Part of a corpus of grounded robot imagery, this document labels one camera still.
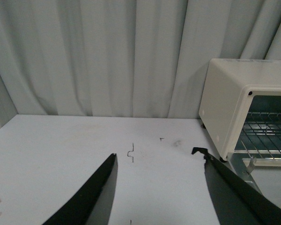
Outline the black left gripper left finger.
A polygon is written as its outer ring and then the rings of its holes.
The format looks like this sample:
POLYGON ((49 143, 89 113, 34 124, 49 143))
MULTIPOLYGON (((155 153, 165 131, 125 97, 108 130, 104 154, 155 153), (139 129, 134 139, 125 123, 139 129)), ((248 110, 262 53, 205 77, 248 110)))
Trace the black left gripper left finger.
POLYGON ((112 153, 44 224, 107 225, 114 201, 117 174, 117 154, 112 153))

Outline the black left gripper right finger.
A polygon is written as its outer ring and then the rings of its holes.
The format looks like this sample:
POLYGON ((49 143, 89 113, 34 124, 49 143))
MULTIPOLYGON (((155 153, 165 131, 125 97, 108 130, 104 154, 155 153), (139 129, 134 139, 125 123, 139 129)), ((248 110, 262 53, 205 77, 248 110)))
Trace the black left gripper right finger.
POLYGON ((239 178, 208 152, 200 152, 204 164, 208 191, 221 225, 281 225, 281 209, 239 178))

